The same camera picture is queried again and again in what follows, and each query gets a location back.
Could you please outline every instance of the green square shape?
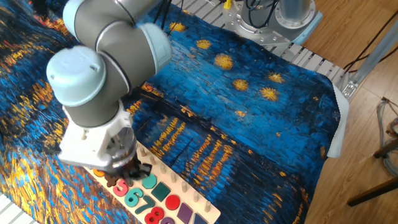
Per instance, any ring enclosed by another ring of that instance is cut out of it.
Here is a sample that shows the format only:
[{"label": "green square shape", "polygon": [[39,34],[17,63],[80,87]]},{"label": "green square shape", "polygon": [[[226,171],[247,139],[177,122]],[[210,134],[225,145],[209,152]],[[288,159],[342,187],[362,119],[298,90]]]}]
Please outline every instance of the green square shape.
[{"label": "green square shape", "polygon": [[151,192],[151,194],[160,202],[163,202],[169,193],[170,189],[164,185],[163,182],[160,182]]}]

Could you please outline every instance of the number puzzle piece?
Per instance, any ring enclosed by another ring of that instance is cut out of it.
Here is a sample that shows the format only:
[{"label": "number puzzle piece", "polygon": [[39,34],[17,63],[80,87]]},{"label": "number puzzle piece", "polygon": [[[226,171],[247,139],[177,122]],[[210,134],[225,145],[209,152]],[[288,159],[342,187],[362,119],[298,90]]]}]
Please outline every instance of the number puzzle piece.
[{"label": "number puzzle piece", "polygon": [[154,174],[150,174],[148,177],[142,180],[142,186],[145,189],[153,189],[156,185],[156,176]]},{"label": "number puzzle piece", "polygon": [[129,192],[126,194],[125,198],[124,198],[124,203],[128,206],[128,207],[134,207],[138,204],[138,197],[142,197],[144,196],[144,193],[142,192],[141,189],[138,188],[133,188],[131,190],[129,190]]},{"label": "number puzzle piece", "polygon": [[116,186],[116,182],[119,180],[119,178],[117,177],[111,177],[108,174],[105,174],[104,176],[105,180],[108,181],[108,183],[106,183],[107,187],[113,187]]},{"label": "number puzzle piece", "polygon": [[184,223],[188,224],[192,216],[192,209],[187,204],[182,203],[177,217]]},{"label": "number puzzle piece", "polygon": [[170,195],[166,198],[166,208],[174,211],[180,206],[180,198],[177,195]]},{"label": "number puzzle piece", "polygon": [[149,196],[145,195],[143,199],[147,202],[147,204],[137,208],[136,210],[137,215],[141,214],[141,212],[147,210],[148,208],[155,207],[155,202]]},{"label": "number puzzle piece", "polygon": [[129,187],[126,185],[124,180],[120,180],[118,182],[119,187],[121,187],[122,189],[119,190],[119,188],[117,186],[113,187],[113,193],[116,194],[119,197],[123,197],[127,194],[127,191],[129,190]]},{"label": "number puzzle piece", "polygon": [[163,209],[154,207],[150,213],[145,216],[146,224],[159,224],[159,221],[164,217]]},{"label": "number puzzle piece", "polygon": [[207,224],[207,222],[199,214],[195,213],[193,224]]},{"label": "number puzzle piece", "polygon": [[97,177],[103,177],[105,176],[105,173],[102,171],[99,171],[98,169],[93,169],[93,173],[95,174],[95,176]]},{"label": "number puzzle piece", "polygon": [[166,217],[162,220],[160,224],[175,224],[174,219]]},{"label": "number puzzle piece", "polygon": [[163,182],[160,182],[151,192],[151,194],[157,198],[160,202],[163,202],[163,200],[168,196],[170,193],[170,189],[163,184]]}]

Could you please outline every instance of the number 7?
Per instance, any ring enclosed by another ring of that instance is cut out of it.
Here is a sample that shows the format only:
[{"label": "number 7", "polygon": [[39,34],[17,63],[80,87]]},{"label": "number 7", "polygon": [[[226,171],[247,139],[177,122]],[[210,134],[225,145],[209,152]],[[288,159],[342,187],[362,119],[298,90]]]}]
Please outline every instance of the number 7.
[{"label": "number 7", "polygon": [[147,204],[137,208],[136,210],[137,215],[143,212],[144,210],[147,210],[148,208],[155,207],[155,202],[149,196],[145,195],[143,199],[147,202]]}]

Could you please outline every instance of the yellow cable clip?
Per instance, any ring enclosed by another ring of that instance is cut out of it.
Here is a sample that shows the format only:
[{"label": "yellow cable clip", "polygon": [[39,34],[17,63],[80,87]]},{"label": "yellow cable clip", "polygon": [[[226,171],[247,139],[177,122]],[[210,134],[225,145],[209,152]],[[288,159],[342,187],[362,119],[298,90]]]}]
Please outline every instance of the yellow cable clip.
[{"label": "yellow cable clip", "polygon": [[231,8],[231,1],[232,0],[226,0],[224,3],[224,9],[230,9]]}]

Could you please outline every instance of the starry night tablecloth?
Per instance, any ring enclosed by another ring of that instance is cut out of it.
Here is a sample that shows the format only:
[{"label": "starry night tablecloth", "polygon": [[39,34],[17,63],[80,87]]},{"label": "starry night tablecloth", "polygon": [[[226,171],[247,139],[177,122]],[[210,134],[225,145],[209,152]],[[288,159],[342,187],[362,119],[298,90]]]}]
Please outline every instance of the starry night tablecloth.
[{"label": "starry night tablecloth", "polygon": [[[0,2],[0,190],[40,223],[137,223],[56,157],[68,120],[45,69],[78,44],[64,4]],[[331,81],[187,12],[174,24],[178,11],[165,28],[172,62],[123,98],[138,140],[221,211],[218,223],[303,223],[340,120]]]}]

